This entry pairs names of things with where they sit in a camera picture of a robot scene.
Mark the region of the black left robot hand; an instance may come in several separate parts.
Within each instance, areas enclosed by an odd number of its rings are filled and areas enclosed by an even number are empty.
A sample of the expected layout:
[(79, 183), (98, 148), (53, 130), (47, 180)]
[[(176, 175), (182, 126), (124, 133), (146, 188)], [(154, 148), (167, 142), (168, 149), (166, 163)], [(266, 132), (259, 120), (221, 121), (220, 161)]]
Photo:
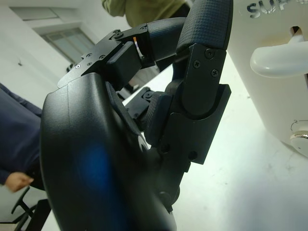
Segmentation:
[[(176, 230), (182, 177), (205, 162), (231, 94), (219, 81), (232, 16), (231, 0), (197, 0), (186, 18), (114, 30), (47, 95), (40, 165), (60, 230)], [(117, 91), (166, 59), (172, 81), (140, 130)]]

